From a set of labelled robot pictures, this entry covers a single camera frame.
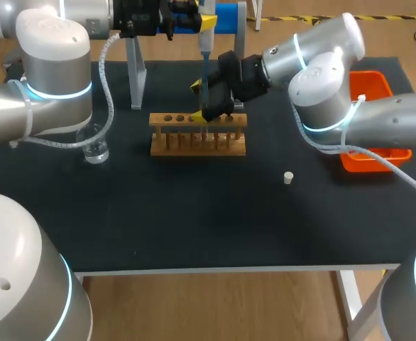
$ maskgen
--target white table frame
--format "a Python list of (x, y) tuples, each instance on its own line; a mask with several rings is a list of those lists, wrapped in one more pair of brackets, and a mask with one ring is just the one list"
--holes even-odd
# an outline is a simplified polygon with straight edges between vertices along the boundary
[(364, 341), (371, 334), (377, 323), (383, 324), (378, 302), (381, 289), (389, 274), (385, 275), (374, 292), (363, 304), (355, 279), (355, 270), (394, 270), (399, 264), (351, 265), (351, 266), (251, 266), (236, 268), (193, 268), (193, 269), (158, 269), (136, 271), (99, 271), (76, 273), (83, 282), (86, 276), (130, 276), (130, 275), (160, 275), (160, 274), (222, 274), (247, 272), (290, 272), (290, 271), (335, 271), (342, 305), (348, 324), (347, 332), (350, 341)]
[(253, 15), (256, 17), (256, 31), (260, 30), (260, 25), (262, 23), (262, 7), (263, 0), (251, 0), (253, 7)]

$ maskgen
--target black tabletop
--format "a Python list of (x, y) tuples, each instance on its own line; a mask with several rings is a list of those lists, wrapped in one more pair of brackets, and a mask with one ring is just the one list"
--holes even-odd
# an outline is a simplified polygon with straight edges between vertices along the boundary
[[(284, 92), (246, 105), (247, 157), (150, 157), (149, 113), (195, 111), (189, 86), (202, 66), (147, 68), (143, 110), (132, 111), (126, 64), (106, 67), (117, 112), (105, 164), (81, 151), (0, 146), (0, 193), (33, 214), (73, 270), (400, 263), (415, 249), (416, 191), (393, 174), (348, 174), (338, 156), (306, 145)], [(356, 69), (381, 71), (395, 94), (412, 91), (395, 58)], [(20, 74), (15, 66), (9, 76)], [(102, 123), (96, 65), (93, 75)], [(416, 151), (403, 169), (416, 178)]]

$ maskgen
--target wooden floor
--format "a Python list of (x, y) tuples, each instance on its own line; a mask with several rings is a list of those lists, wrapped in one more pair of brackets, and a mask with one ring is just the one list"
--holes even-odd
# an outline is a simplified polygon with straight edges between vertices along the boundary
[[(264, 0), (263, 16), (416, 15), (416, 0)], [(398, 56), (416, 90), (416, 21), (360, 22), (366, 55)], [(247, 53), (310, 29), (303, 22), (265, 22), (247, 33)], [(143, 38), (148, 60), (199, 59), (196, 36)], [(0, 60), (16, 44), (0, 40)], [(233, 37), (217, 37), (218, 54), (233, 47)], [(102, 42), (93, 42), (97, 60)], [(125, 60), (119, 44), (110, 60)], [(4, 73), (0, 67), (0, 82)], [(357, 271), (361, 297), (367, 299), (379, 271)], [(281, 341), (346, 340), (333, 276), (327, 272), (291, 274), (213, 274), (89, 278), (94, 341)], [(370, 341), (382, 340), (376, 331)]]

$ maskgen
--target wooden test tube rack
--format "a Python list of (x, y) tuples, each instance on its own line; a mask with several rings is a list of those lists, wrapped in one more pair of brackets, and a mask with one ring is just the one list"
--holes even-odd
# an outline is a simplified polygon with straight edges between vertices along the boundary
[[(155, 127), (151, 141), (152, 156), (245, 156), (244, 128), (246, 114), (222, 115), (206, 124), (195, 122), (191, 114), (151, 113), (150, 126)], [(194, 127), (192, 132), (163, 132), (163, 128)], [(208, 133), (200, 132), (207, 127)], [(209, 132), (221, 127), (226, 133)]]

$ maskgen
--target orange tray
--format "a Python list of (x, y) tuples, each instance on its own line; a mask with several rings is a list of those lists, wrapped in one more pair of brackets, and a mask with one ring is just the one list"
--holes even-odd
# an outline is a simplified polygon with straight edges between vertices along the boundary
[[(353, 101), (357, 100), (360, 94), (364, 94), (368, 101), (393, 96), (385, 76), (378, 71), (351, 71), (350, 93)], [(412, 157), (410, 149), (372, 148), (370, 150), (397, 167)], [(341, 160), (344, 168), (352, 173), (391, 172), (389, 168), (365, 154), (341, 154)]]

